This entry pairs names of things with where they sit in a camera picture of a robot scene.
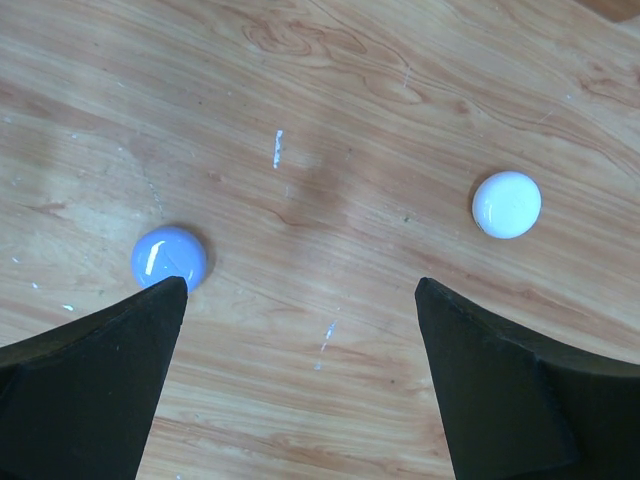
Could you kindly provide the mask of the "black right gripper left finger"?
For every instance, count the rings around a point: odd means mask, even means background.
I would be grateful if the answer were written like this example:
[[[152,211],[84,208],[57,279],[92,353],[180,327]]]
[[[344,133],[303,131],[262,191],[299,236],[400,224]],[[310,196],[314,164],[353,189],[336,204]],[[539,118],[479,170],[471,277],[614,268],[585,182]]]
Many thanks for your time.
[[[2,478],[135,478],[187,299],[169,277],[2,347]]]

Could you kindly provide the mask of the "purple round charging case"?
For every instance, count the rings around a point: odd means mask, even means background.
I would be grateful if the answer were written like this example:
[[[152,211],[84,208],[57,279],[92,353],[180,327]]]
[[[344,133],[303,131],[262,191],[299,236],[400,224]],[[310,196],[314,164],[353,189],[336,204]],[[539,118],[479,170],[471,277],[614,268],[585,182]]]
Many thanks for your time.
[[[185,280],[188,292],[196,290],[207,272],[207,253],[197,237],[186,229],[163,226],[142,236],[134,245],[131,270],[141,288],[168,277]]]

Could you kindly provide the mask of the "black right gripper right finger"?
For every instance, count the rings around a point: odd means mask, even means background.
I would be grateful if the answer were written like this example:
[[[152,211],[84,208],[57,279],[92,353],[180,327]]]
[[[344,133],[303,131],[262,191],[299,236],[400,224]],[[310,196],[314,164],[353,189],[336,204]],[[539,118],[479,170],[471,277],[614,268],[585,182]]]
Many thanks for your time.
[[[535,332],[431,278],[419,327],[459,479],[635,479],[639,368]]]

